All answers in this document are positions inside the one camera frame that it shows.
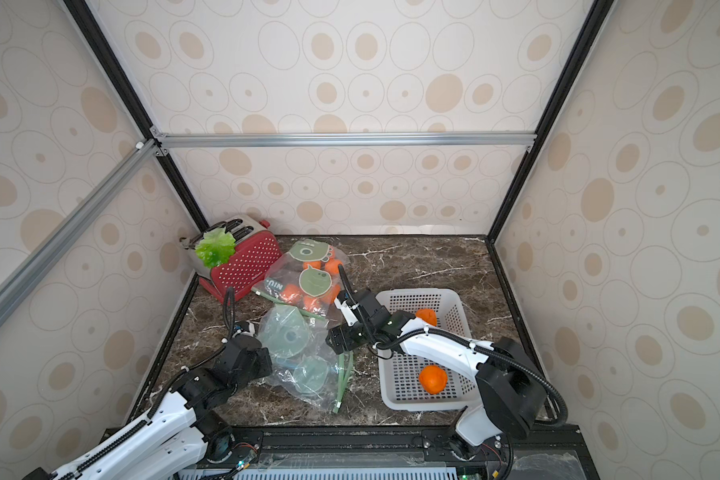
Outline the orange fruit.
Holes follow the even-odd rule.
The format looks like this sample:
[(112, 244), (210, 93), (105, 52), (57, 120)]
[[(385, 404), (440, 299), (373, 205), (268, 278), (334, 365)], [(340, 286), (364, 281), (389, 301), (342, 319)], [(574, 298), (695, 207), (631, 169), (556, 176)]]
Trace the orange fruit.
[(438, 326), (437, 314), (433, 309), (422, 308), (416, 312), (416, 317), (433, 327)]
[(448, 374), (437, 365), (428, 365), (420, 371), (418, 380), (425, 392), (430, 395), (438, 395), (447, 387)]

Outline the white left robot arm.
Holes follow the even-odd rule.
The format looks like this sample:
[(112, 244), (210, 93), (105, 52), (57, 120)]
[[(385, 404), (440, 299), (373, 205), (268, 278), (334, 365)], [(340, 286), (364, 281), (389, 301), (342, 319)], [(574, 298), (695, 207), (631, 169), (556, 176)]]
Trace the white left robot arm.
[(247, 334), (226, 339), (207, 359), (184, 367), (150, 409), (80, 457), (27, 479), (161, 479), (234, 451), (233, 427), (215, 412), (248, 383), (269, 376), (267, 348)]

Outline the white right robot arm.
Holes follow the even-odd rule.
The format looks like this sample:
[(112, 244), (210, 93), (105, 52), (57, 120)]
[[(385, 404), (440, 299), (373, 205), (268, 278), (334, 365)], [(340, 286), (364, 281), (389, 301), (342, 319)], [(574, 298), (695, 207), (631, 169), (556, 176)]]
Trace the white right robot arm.
[(563, 396), (512, 339), (478, 341), (436, 327), (413, 313), (391, 313), (369, 290), (342, 291), (335, 305), (345, 319), (326, 338), (335, 353), (368, 346), (418, 356), (475, 384), (480, 400), (468, 404), (456, 421), (452, 434), (456, 442), (478, 447), (500, 434), (525, 439), (542, 423), (537, 416), (546, 402), (556, 408), (556, 414), (544, 424), (560, 427), (567, 423), (569, 411)]

